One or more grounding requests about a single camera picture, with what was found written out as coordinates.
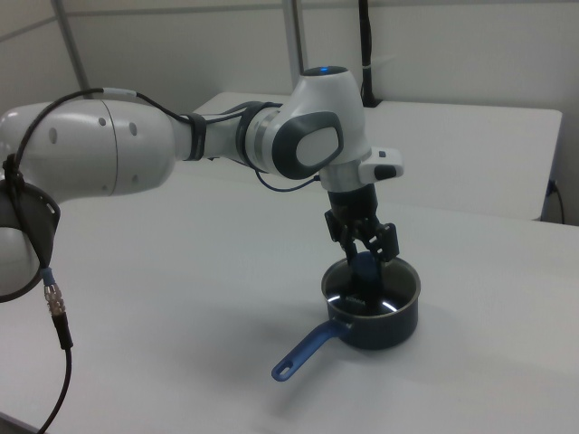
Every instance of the saucepan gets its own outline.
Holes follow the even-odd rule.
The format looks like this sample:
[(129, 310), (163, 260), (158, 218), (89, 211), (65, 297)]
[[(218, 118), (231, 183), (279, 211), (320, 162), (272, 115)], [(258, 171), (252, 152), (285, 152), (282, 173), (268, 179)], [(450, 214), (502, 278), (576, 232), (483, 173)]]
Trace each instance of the saucepan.
[(420, 279), (402, 259), (376, 262), (370, 252), (332, 265), (322, 279), (329, 320), (314, 328), (271, 371), (288, 380), (327, 340), (337, 337), (365, 350), (400, 344), (418, 323)]

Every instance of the pot rim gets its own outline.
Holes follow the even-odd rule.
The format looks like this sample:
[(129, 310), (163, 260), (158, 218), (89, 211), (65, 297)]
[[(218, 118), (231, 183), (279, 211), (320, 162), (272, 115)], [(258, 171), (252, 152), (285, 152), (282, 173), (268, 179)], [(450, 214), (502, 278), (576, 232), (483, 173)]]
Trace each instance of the pot rim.
[(360, 320), (367, 320), (367, 319), (380, 319), (380, 318), (386, 318), (386, 317), (390, 317), (390, 316), (394, 316), (397, 314), (401, 314), (403, 313), (405, 310), (407, 310), (408, 308), (410, 308), (414, 303), (416, 303), (416, 301), (418, 300), (418, 296), (420, 296), (420, 292), (421, 292), (421, 281), (420, 281), (420, 277), (418, 276), (418, 272), (416, 272), (416, 270), (414, 269), (414, 267), (412, 265), (410, 265), (408, 262), (406, 262), (403, 259), (400, 258), (394, 258), (392, 259), (389, 263), (392, 262), (397, 262), (400, 265), (402, 265), (407, 271), (410, 272), (410, 274), (412, 275), (416, 288), (414, 289), (414, 295), (413, 297), (410, 299), (410, 301), (408, 303), (406, 303), (403, 307), (401, 307), (400, 309), (396, 310), (395, 312), (390, 312), (389, 314), (382, 314), (382, 315), (376, 315), (376, 316), (361, 316), (361, 315), (355, 315), (355, 314), (351, 314), (349, 312), (346, 312), (344, 310), (338, 309), (337, 307), (335, 307), (334, 305), (330, 304), (327, 301), (327, 294), (326, 294), (326, 289), (325, 289), (325, 283), (327, 280), (327, 277), (329, 276), (329, 274), (334, 271), (334, 269), (340, 267), (344, 262), (346, 262), (346, 259), (342, 259), (339, 260), (338, 262), (335, 262), (334, 264), (332, 264), (324, 273), (324, 276), (322, 277), (322, 295), (324, 296), (324, 299), (326, 300), (326, 304), (331, 307), (333, 310), (335, 310), (336, 312), (338, 312), (339, 314), (348, 316), (350, 318), (355, 318), (355, 319), (360, 319)]

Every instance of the white wall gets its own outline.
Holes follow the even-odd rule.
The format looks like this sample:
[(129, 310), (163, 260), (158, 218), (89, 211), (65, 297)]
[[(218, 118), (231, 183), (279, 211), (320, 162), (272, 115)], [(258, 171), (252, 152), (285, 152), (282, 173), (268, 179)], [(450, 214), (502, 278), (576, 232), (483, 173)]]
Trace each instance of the white wall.
[[(304, 1), (308, 64), (341, 64), (360, 79), (356, 2), (344, 4)], [(379, 97), (562, 111), (554, 177), (567, 222), (579, 224), (578, 3), (379, 6), (370, 19), (373, 57), (389, 58), (373, 68)]]
[(50, 0), (0, 1), (0, 115), (79, 89)]
[(66, 0), (91, 86), (135, 89), (177, 111), (230, 90), (288, 94), (281, 0)]

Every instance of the metal connector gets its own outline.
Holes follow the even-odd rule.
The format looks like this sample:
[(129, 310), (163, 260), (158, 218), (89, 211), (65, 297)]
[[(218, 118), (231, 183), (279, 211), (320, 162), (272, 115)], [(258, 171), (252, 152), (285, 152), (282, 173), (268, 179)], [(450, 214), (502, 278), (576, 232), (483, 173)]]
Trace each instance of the metal connector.
[(61, 290), (56, 283), (44, 286), (44, 298), (48, 302), (48, 310), (52, 316), (64, 314), (66, 307), (64, 307)]

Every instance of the black band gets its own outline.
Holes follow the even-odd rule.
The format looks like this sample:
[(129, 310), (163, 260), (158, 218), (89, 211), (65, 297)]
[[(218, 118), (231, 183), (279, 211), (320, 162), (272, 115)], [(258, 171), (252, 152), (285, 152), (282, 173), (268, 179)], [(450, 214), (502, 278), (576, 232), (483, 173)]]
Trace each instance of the black band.
[(237, 154), (248, 167), (252, 168), (253, 170), (257, 170), (258, 172), (263, 171), (259, 167), (256, 167), (247, 156), (247, 150), (245, 149), (245, 134), (247, 133), (247, 128), (249, 127), (255, 115), (257, 115), (263, 109), (267, 109), (269, 107), (281, 107), (281, 104), (275, 102), (259, 101), (248, 103), (247, 108), (243, 111), (242, 118), (239, 120), (237, 132), (235, 133), (235, 146), (237, 147)]
[(191, 121), (191, 152), (186, 161), (199, 161), (205, 152), (205, 134), (207, 132), (207, 122), (205, 118), (197, 113), (185, 115)]

